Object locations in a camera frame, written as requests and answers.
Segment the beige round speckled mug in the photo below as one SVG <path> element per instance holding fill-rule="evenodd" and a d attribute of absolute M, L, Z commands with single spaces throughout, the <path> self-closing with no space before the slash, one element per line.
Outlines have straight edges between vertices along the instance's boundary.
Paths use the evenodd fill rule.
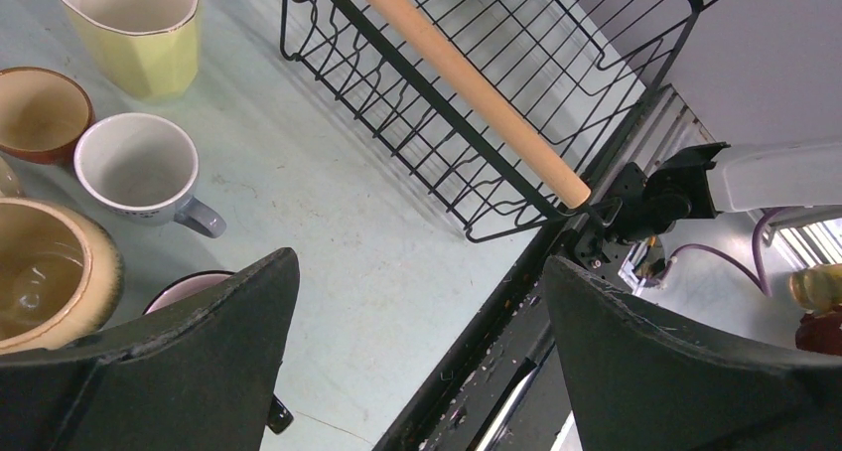
<path fill-rule="evenodd" d="M 97 222 L 49 202 L 1 201 L 1 352 L 59 349 L 100 329 L 124 261 Z"/>

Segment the yellow green faceted mug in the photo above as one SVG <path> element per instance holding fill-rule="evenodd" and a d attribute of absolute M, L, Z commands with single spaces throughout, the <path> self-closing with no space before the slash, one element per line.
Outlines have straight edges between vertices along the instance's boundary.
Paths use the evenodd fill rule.
<path fill-rule="evenodd" d="M 183 95 L 201 52 L 201 0 L 60 0 L 94 62 L 130 96 Z"/>

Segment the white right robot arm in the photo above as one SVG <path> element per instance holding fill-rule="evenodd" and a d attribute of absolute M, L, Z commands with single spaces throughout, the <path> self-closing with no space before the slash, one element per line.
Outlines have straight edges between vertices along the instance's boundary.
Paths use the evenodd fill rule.
<path fill-rule="evenodd" d="M 634 35 L 635 48 L 620 56 L 620 63 L 635 75 L 654 74 L 644 93 L 615 132 L 611 147 L 630 138 L 632 125 L 655 105 L 662 83 L 683 50 L 702 13 L 720 0 L 584 0 L 603 20 L 614 38 L 643 21 L 665 20 L 662 4 L 684 6 L 682 16 L 645 40 Z M 682 220 L 709 220 L 723 213 L 772 209 L 838 206 L 835 189 L 841 178 L 841 138 L 799 139 L 771 146 L 709 143 L 684 148 L 638 184 L 616 195 L 604 195 L 572 209 L 589 214 L 589 225 L 573 249 L 585 264 L 602 257 L 609 243 L 629 245 L 670 231 Z"/>

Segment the small grey blue cup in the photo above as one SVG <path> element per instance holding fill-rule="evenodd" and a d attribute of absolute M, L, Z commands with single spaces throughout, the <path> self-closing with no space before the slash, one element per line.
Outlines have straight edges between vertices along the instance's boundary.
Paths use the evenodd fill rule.
<path fill-rule="evenodd" d="M 101 205 L 137 224 L 176 223 L 219 238 L 226 222 L 196 197 L 200 158 L 175 122 L 142 112 L 97 121 L 78 139 L 75 175 Z"/>

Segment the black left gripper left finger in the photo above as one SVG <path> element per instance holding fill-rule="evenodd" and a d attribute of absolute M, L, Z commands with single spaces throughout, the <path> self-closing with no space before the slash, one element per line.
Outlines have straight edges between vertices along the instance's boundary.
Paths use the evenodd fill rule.
<path fill-rule="evenodd" d="M 256 450 L 300 286 L 280 248 L 56 350 L 1 359 L 5 450 Z"/>

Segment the lilac purple mug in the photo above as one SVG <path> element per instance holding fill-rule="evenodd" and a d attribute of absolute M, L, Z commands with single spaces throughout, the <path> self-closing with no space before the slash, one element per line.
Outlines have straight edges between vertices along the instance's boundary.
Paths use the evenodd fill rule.
<path fill-rule="evenodd" d="M 210 287 L 220 284 L 233 275 L 232 271 L 206 270 L 184 276 L 166 286 L 146 306 L 144 315 L 169 307 Z M 274 394 L 266 419 L 266 427 L 275 435 L 282 434 L 294 422 L 289 408 Z"/>

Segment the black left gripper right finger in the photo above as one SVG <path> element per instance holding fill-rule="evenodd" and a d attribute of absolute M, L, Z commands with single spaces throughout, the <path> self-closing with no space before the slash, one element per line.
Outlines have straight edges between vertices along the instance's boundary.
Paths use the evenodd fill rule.
<path fill-rule="evenodd" d="M 837 450 L 841 361 L 698 323 L 553 256 L 543 298 L 586 450 Z"/>

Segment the small red orange cup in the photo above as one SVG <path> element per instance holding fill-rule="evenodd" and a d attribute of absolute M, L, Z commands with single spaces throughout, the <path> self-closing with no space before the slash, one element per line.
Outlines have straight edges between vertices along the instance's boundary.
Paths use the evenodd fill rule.
<path fill-rule="evenodd" d="M 35 164 L 63 165 L 94 122 L 89 96 L 71 78 L 37 67 L 1 72 L 2 152 Z"/>

